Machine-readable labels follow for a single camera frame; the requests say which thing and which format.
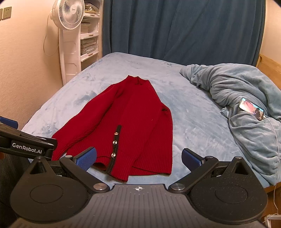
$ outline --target wall outlet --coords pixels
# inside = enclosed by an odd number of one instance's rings
[[[4,8],[2,19],[6,19],[6,18],[11,17],[11,14],[12,14],[12,7],[11,6]]]

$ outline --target fan grille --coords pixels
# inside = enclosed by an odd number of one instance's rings
[[[64,29],[75,29],[83,19],[84,0],[56,0],[56,16]]]

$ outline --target gray ribbed panel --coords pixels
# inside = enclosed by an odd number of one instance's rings
[[[12,228],[261,228],[255,221],[224,225],[198,214],[182,194],[168,192],[164,185],[116,184],[107,193],[93,195],[77,215],[53,224],[32,224],[18,219]]]

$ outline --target crumpled blanket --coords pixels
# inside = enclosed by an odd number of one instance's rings
[[[182,67],[180,73],[193,85],[209,91],[214,101],[225,107],[221,113],[228,118],[237,145],[253,168],[274,185],[280,162],[270,122],[281,149],[281,91],[278,87],[256,67],[243,64],[188,65]],[[243,97],[261,107],[267,119],[259,121],[240,109]]]

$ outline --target wall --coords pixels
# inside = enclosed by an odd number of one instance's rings
[[[0,116],[19,122],[19,129],[62,87],[59,51],[43,53],[47,17],[54,0],[4,0],[11,18],[0,20]],[[45,50],[53,54],[58,29],[49,19]]]
[[[264,35],[260,53],[281,64],[281,7],[266,0]]]

